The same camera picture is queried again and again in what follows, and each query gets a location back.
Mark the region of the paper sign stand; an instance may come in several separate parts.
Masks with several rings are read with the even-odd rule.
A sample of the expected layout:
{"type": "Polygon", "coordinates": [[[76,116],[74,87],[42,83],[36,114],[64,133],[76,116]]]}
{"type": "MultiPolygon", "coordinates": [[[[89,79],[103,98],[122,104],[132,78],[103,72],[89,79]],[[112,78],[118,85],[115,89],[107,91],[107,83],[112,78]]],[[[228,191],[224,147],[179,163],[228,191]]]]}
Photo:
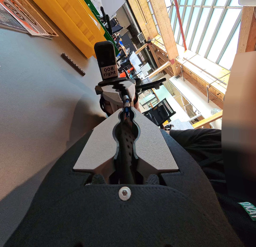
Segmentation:
{"type": "Polygon", "coordinates": [[[151,70],[151,66],[149,63],[144,64],[143,66],[140,67],[140,70],[143,74],[147,74],[151,70]]]}

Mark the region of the green plastic bin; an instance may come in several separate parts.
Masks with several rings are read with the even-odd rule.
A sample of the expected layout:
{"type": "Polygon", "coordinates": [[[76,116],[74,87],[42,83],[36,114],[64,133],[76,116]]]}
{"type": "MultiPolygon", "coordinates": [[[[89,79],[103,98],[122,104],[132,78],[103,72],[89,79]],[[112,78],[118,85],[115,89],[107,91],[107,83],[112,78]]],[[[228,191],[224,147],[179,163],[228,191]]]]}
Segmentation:
{"type": "Polygon", "coordinates": [[[114,49],[115,49],[115,55],[117,56],[119,54],[119,50],[116,47],[116,43],[114,42],[112,36],[109,34],[108,30],[105,28],[105,26],[103,25],[103,23],[101,22],[100,19],[100,14],[97,11],[97,9],[95,8],[94,4],[91,2],[91,0],[84,0],[85,3],[87,4],[87,6],[90,8],[91,12],[93,13],[93,15],[95,16],[95,18],[97,19],[98,23],[101,25],[101,29],[103,29],[105,31],[104,33],[104,37],[106,40],[111,41],[114,44],[114,49]]]}

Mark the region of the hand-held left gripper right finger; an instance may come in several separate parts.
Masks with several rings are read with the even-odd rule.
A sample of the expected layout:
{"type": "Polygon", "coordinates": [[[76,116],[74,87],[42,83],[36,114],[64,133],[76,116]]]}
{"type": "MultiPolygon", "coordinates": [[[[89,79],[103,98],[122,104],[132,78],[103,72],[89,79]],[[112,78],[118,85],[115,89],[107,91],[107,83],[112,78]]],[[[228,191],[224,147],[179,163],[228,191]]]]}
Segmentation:
{"type": "Polygon", "coordinates": [[[133,135],[131,173],[133,184],[142,184],[150,175],[175,173],[179,167],[160,128],[135,108],[131,108],[133,135]]]}

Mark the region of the black mesh chair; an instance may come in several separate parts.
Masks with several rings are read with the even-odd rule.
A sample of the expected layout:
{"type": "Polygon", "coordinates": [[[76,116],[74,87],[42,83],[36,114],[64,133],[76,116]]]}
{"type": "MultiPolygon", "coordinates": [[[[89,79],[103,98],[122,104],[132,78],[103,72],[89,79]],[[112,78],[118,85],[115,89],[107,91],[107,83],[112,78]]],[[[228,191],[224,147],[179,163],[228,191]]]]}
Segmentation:
{"type": "Polygon", "coordinates": [[[176,114],[176,111],[168,103],[167,99],[164,98],[158,104],[148,111],[142,113],[150,121],[152,121],[158,127],[162,126],[165,121],[170,119],[176,114]]]}

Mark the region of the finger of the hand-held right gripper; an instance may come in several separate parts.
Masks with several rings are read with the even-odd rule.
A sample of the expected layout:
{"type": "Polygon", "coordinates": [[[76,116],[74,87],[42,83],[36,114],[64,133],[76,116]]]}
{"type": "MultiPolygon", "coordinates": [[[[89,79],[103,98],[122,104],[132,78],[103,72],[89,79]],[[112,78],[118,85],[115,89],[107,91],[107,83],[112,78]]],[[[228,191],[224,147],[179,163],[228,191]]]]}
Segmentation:
{"type": "Polygon", "coordinates": [[[112,104],[123,107],[123,100],[121,98],[120,92],[118,92],[114,85],[102,86],[102,95],[106,101],[109,101],[112,104]]]}
{"type": "Polygon", "coordinates": [[[124,82],[124,97],[129,97],[130,103],[134,103],[135,100],[135,84],[132,82],[124,82]]]}

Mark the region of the dark grey holed building beam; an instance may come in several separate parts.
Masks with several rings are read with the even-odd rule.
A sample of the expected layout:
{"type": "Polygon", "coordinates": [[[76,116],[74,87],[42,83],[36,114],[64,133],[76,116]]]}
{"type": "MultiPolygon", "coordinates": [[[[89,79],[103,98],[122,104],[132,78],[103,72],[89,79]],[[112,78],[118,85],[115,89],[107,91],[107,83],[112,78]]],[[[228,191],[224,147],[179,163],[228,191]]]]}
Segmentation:
{"type": "Polygon", "coordinates": [[[63,60],[65,60],[74,70],[76,70],[81,76],[85,76],[85,72],[72,60],[70,59],[65,53],[60,55],[63,60]]]}

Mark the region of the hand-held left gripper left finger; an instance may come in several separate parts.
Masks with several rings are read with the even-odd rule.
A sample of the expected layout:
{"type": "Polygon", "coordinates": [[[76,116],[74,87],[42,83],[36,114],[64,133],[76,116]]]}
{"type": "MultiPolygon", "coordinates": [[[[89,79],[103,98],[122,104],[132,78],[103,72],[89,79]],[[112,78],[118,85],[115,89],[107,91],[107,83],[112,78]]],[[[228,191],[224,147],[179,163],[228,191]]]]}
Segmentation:
{"type": "Polygon", "coordinates": [[[75,172],[100,174],[108,184],[120,184],[122,151],[116,129],[122,112],[118,109],[93,129],[73,166],[75,172]]]}

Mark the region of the white whiteboard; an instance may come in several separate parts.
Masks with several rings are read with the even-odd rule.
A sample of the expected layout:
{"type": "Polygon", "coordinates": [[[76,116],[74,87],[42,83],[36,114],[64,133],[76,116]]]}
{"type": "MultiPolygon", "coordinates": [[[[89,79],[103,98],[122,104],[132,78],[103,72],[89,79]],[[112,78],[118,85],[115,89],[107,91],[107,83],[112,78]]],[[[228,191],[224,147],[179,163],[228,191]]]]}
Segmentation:
{"type": "Polygon", "coordinates": [[[122,7],[125,0],[101,0],[104,12],[112,17],[116,14],[118,9],[122,7]]]}

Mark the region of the person's right hand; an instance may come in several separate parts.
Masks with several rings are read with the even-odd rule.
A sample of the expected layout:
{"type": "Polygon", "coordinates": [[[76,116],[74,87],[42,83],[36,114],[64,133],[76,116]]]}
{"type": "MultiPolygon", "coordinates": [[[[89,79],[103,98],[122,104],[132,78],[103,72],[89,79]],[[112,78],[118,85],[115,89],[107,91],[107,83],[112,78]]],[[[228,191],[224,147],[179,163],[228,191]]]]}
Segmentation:
{"type": "MultiPolygon", "coordinates": [[[[110,102],[105,100],[102,96],[101,96],[100,100],[103,102],[103,108],[106,111],[106,114],[110,114],[110,115],[113,114],[113,110],[112,110],[110,102]]],[[[137,109],[139,112],[141,112],[141,110],[139,108],[139,102],[138,102],[137,96],[135,96],[135,98],[133,100],[133,107],[135,109],[137,109]]]]}

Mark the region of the yellow plastic bin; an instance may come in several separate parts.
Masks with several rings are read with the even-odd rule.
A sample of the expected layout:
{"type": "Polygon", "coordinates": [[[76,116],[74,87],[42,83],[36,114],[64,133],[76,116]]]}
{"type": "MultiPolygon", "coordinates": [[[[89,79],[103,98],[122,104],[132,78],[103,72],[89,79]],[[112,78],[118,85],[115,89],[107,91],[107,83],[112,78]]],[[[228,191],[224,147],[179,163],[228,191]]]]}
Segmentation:
{"type": "Polygon", "coordinates": [[[84,0],[33,0],[86,58],[94,45],[105,41],[105,31],[84,0]]]}

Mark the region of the sticker sheet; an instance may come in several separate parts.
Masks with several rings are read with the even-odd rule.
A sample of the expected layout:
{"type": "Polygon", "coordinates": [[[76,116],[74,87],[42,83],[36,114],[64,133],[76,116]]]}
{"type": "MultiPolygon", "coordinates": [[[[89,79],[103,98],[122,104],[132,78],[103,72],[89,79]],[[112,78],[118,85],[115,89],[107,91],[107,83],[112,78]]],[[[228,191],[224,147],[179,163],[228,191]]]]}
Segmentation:
{"type": "Polygon", "coordinates": [[[58,36],[30,0],[0,0],[0,3],[31,36],[40,36],[48,39],[58,36]]]}

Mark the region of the perforated dark fabric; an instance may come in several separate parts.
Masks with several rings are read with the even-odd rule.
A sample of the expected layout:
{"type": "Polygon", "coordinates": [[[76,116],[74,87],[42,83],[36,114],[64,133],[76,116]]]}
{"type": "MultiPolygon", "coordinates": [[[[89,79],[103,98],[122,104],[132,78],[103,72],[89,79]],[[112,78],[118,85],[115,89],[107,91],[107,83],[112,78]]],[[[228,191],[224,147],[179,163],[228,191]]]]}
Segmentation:
{"type": "Polygon", "coordinates": [[[121,122],[117,129],[119,151],[116,160],[116,170],[120,184],[137,184],[138,159],[134,156],[134,135],[128,123],[121,122]]]}

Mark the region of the small blue booklet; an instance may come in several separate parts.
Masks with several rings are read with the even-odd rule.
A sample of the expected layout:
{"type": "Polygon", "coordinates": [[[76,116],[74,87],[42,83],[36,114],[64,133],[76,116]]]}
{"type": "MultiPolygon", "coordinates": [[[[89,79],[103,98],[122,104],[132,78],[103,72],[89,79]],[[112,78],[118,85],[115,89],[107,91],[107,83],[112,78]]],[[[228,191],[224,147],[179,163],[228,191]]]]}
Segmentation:
{"type": "Polygon", "coordinates": [[[28,34],[29,32],[2,6],[0,6],[0,27],[28,34]]]}

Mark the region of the grey desk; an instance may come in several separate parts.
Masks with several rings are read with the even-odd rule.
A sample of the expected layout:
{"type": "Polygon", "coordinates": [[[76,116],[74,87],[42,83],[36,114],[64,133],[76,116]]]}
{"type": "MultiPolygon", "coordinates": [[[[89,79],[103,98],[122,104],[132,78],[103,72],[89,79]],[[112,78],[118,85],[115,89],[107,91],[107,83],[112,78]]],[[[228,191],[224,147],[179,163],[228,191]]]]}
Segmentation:
{"type": "Polygon", "coordinates": [[[101,79],[96,59],[87,59],[30,1],[59,36],[50,40],[1,28],[1,246],[55,162],[105,118],[94,90],[101,79]]]}

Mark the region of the black office chair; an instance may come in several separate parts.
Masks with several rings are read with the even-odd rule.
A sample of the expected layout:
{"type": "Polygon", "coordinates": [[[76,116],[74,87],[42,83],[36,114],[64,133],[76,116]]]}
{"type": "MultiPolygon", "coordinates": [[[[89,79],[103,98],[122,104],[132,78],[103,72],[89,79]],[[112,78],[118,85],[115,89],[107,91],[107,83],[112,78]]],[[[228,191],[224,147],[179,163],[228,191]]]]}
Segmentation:
{"type": "Polygon", "coordinates": [[[163,83],[165,81],[166,81],[166,78],[162,78],[162,79],[154,81],[154,82],[150,82],[147,84],[141,84],[141,85],[135,86],[135,90],[136,90],[136,92],[143,92],[143,91],[150,90],[153,88],[158,90],[160,88],[160,86],[163,85],[163,83]]]}
{"type": "Polygon", "coordinates": [[[105,14],[103,6],[100,6],[100,11],[102,13],[102,15],[100,15],[100,20],[103,24],[106,24],[105,28],[110,35],[118,33],[123,29],[123,27],[119,24],[119,21],[117,21],[115,18],[110,19],[109,15],[105,14]]]}

